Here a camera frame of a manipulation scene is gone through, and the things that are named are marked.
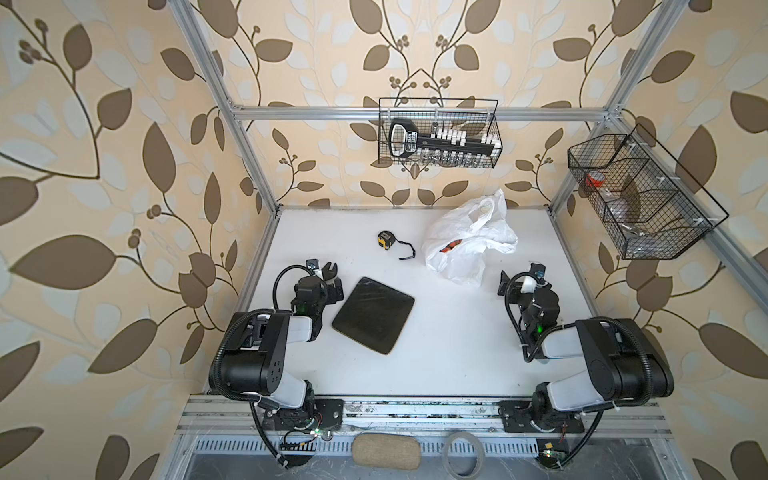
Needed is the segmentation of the white plastic bag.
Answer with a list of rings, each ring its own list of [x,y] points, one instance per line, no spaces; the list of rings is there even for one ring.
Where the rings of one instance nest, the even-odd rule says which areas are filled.
[[[422,243],[425,266],[453,283],[478,287],[485,271],[485,253],[512,254],[518,236],[507,222],[504,192],[471,199],[429,226]]]

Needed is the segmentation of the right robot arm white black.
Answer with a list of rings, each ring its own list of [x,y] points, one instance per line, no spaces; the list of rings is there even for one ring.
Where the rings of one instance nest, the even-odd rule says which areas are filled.
[[[674,391],[674,378],[659,348],[631,319],[595,316],[561,323],[559,297],[534,263],[526,272],[500,274],[497,290],[504,303],[522,358],[581,359],[582,371],[538,384],[528,402],[503,401],[499,407],[507,433],[579,433],[574,446],[541,446],[537,459],[547,470],[562,470],[582,451],[609,410],[640,407]]]

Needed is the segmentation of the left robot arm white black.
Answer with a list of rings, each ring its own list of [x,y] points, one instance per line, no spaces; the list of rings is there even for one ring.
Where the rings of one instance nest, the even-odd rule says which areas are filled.
[[[213,357],[209,385],[248,405],[263,445],[285,469],[306,463],[300,452],[342,425],[344,401],[318,399],[310,381],[286,371],[286,352],[315,341],[325,308],[343,299],[335,263],[289,265],[273,283],[272,306],[235,313]]]

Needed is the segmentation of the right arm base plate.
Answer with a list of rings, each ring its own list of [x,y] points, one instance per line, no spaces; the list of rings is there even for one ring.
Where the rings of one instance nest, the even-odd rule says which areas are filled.
[[[549,406],[534,407],[531,401],[501,401],[498,413],[506,433],[561,435],[585,432],[576,413],[561,412]]]

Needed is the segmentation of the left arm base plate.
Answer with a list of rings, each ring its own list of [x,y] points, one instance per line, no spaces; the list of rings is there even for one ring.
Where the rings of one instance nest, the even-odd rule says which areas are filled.
[[[337,431],[343,423],[344,401],[340,398],[315,399],[309,410],[268,410],[266,427],[276,431],[319,430]]]

